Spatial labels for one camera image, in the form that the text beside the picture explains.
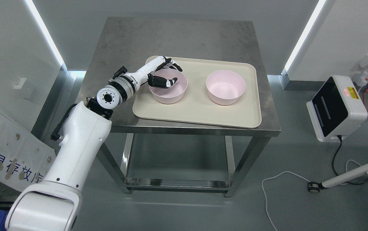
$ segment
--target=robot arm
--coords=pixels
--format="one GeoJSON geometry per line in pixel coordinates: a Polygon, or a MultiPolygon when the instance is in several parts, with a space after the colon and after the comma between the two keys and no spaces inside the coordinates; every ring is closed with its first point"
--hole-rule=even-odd
{"type": "Polygon", "coordinates": [[[86,106],[81,101],[69,108],[51,136],[53,140],[61,141],[54,163],[43,181],[27,187],[18,196],[5,220],[6,229],[68,231],[73,228],[87,174],[111,130],[111,109],[130,98],[146,81],[161,88],[172,86],[176,80],[158,79],[153,75],[162,68],[182,71],[173,60],[163,56],[134,73],[128,73],[122,67],[110,83],[97,93],[97,98],[87,98],[86,106]],[[60,136],[58,132],[63,123],[64,136],[60,136]]]}
{"type": "Polygon", "coordinates": [[[172,68],[182,71],[181,67],[171,58],[158,56],[138,69],[136,72],[127,72],[121,67],[108,81],[108,85],[97,92],[98,104],[106,109],[115,108],[118,104],[128,100],[134,95],[140,86],[148,81],[148,85],[156,88],[169,88],[177,81],[177,78],[165,79],[155,76],[154,72],[163,68],[172,68]]]}

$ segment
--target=red light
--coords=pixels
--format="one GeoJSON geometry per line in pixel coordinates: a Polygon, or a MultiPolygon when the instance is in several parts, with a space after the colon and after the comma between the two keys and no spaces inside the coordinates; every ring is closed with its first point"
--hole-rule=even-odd
{"type": "Polygon", "coordinates": [[[345,94],[349,97],[350,93],[348,92],[347,88],[344,88],[345,94]]]}

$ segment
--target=white device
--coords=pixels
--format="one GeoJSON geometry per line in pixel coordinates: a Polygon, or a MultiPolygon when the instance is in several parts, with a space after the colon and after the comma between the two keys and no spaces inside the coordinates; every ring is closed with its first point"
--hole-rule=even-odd
{"type": "Polygon", "coordinates": [[[331,76],[306,105],[317,139],[321,142],[339,142],[338,135],[344,140],[368,116],[348,76],[331,76]]]}
{"type": "Polygon", "coordinates": [[[97,98],[72,105],[51,135],[61,141],[43,181],[27,187],[18,196],[5,220],[9,231],[68,231],[80,210],[81,190],[100,146],[111,130],[112,108],[130,98],[140,86],[169,88],[176,81],[154,76],[162,68],[182,71],[174,60],[159,56],[134,73],[120,68],[97,98]],[[64,136],[59,131],[64,124],[64,136]]]}

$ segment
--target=caster wheel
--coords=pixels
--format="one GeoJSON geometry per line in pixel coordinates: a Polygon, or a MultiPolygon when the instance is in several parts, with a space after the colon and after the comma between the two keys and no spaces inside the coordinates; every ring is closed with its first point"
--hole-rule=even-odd
{"type": "Polygon", "coordinates": [[[320,188],[319,188],[317,182],[310,182],[310,183],[308,183],[308,189],[307,190],[310,193],[319,193],[320,192],[320,188]]]}

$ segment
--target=stainless steel table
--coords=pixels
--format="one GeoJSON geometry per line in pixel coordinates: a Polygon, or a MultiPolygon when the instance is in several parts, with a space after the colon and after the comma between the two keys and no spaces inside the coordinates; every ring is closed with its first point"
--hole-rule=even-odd
{"type": "Polygon", "coordinates": [[[271,137],[281,132],[268,78],[252,22],[221,20],[142,19],[109,17],[104,25],[77,101],[95,96],[122,65],[134,72],[148,57],[164,55],[249,63],[257,70],[262,123],[256,129],[144,120],[133,114],[134,98],[115,108],[112,133],[128,133],[121,166],[104,144],[97,158],[121,189],[224,192],[232,196],[271,137]],[[127,175],[134,133],[225,136],[228,180],[131,178],[127,175]],[[231,136],[251,136],[235,167],[231,136]]]}

